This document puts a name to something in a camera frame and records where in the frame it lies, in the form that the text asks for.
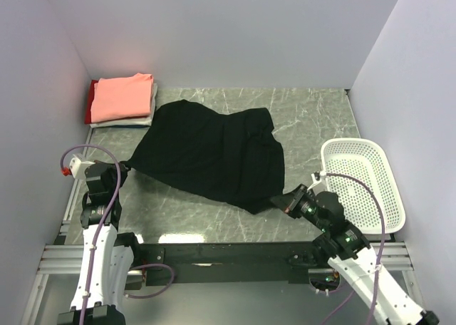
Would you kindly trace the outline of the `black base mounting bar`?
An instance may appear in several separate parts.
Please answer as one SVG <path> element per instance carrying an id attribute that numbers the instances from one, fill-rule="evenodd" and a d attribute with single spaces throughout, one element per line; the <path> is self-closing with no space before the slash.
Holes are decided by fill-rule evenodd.
<path id="1" fill-rule="evenodd" d="M 147 287 L 174 283 L 288 282 L 308 284 L 340 276 L 311 242 L 140 244 L 132 266 Z"/>

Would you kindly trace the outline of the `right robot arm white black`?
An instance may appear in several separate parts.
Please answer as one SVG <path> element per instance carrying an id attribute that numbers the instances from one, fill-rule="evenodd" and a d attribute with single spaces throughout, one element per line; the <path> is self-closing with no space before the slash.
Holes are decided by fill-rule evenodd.
<path id="1" fill-rule="evenodd" d="M 432 311 L 417 304 L 382 265 L 383 249 L 374 249 L 364 234 L 344 214 L 334 192 L 314 194 L 306 186 L 274 196 L 271 202 L 292 218 L 305 218 L 322 231 L 313 242 L 313 260 L 331 267 L 348 282 L 369 307 L 366 323 L 438 324 Z"/>

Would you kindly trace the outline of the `pink folded t shirt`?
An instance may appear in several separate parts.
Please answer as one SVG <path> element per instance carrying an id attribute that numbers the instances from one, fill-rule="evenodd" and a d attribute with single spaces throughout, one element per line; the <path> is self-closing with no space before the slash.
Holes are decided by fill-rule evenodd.
<path id="1" fill-rule="evenodd" d="M 95 85 L 91 106 L 92 123 L 151 114 L 151 74 L 136 73 L 123 78 L 101 78 Z"/>

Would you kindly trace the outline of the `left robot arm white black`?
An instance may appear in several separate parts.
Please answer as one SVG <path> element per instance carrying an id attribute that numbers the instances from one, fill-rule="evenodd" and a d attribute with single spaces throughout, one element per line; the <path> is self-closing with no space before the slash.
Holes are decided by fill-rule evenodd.
<path id="1" fill-rule="evenodd" d="M 83 258 L 70 311 L 58 324 L 125 324 L 121 311 L 129 269 L 143 259 L 134 233 L 118 233 L 122 207 L 119 189 L 128 174 L 117 164 L 74 155 L 64 175 L 84 181 L 81 227 Z"/>

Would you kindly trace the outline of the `black t shirt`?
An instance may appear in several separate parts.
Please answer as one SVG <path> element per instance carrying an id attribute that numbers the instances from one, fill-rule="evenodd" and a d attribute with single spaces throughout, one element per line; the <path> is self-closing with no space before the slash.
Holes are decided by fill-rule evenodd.
<path id="1" fill-rule="evenodd" d="M 221 114 L 196 102 L 161 106 L 125 166 L 175 189 L 257 214 L 284 190 L 284 151 L 266 108 Z"/>

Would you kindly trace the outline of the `red folded t shirt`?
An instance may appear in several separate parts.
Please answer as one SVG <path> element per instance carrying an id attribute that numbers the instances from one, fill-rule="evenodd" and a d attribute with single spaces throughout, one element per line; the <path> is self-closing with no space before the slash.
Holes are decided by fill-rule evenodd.
<path id="1" fill-rule="evenodd" d="M 85 119 L 84 119 L 84 123 L 86 125 L 90 125 L 92 123 L 91 106 L 92 106 L 93 100 L 95 98 L 95 85 L 97 83 L 98 83 L 98 80 L 92 80 L 90 83 L 89 90 L 88 90 L 88 96 L 87 96 L 86 107 L 85 107 Z"/>

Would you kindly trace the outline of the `white perforated plastic basket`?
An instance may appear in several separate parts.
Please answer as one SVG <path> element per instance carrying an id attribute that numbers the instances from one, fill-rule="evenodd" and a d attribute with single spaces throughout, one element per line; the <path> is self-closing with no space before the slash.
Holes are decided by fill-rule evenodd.
<path id="1" fill-rule="evenodd" d="M 339 196 L 345 216 L 364 234 L 392 234 L 406 216 L 383 149 L 370 140 L 335 138 L 321 147 L 327 189 Z"/>

